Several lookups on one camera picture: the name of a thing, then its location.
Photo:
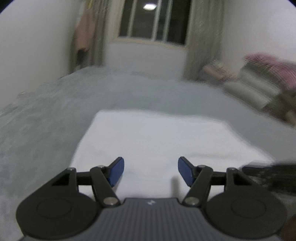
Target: window sill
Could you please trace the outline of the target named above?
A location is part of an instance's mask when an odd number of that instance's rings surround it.
[[[174,45],[174,44],[170,44],[170,43],[163,43],[163,42],[146,40],[146,39],[118,37],[118,38],[115,38],[113,40],[113,42],[153,45],[153,46],[163,47],[163,48],[166,48],[166,49],[181,50],[181,51],[186,51],[187,52],[187,47],[186,46]]]

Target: white cloth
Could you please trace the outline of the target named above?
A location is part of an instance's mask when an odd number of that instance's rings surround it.
[[[204,164],[214,171],[240,167],[252,161],[273,160],[242,140],[224,122],[198,116],[170,116],[143,111],[101,111],[78,145],[71,163],[77,171],[108,166],[118,156],[125,170],[116,189],[126,197],[177,197],[189,190],[178,172],[178,159]],[[92,196],[90,187],[79,187]],[[223,191],[212,187],[210,196]]]

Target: white logo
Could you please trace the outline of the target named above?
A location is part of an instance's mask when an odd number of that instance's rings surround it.
[[[150,200],[149,202],[147,202],[147,204],[150,206],[154,205],[155,203],[156,203],[156,201],[154,201],[154,200]]]

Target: yellow hanger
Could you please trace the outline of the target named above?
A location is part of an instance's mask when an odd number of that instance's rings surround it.
[[[90,0],[90,1],[89,1],[89,5],[88,5],[88,7],[87,7],[88,9],[91,8],[91,6],[92,6],[92,2],[93,2],[93,0]]]

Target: gray bedsheet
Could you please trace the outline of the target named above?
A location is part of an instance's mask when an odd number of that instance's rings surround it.
[[[274,158],[296,158],[294,129],[254,112],[218,88],[85,68],[22,95],[0,112],[0,240],[21,237],[17,205],[69,166],[80,139],[102,109],[221,119]]]

